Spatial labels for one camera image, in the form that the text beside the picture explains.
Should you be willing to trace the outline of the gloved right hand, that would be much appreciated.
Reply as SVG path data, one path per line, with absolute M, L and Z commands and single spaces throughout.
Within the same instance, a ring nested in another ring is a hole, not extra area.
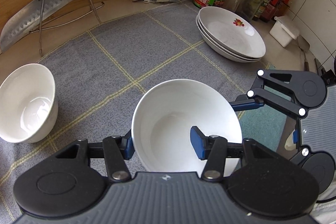
M 292 132 L 286 139 L 285 144 L 284 144 L 284 148 L 287 151 L 294 151 L 296 149 L 296 144 L 293 140 L 294 137 L 294 132 Z

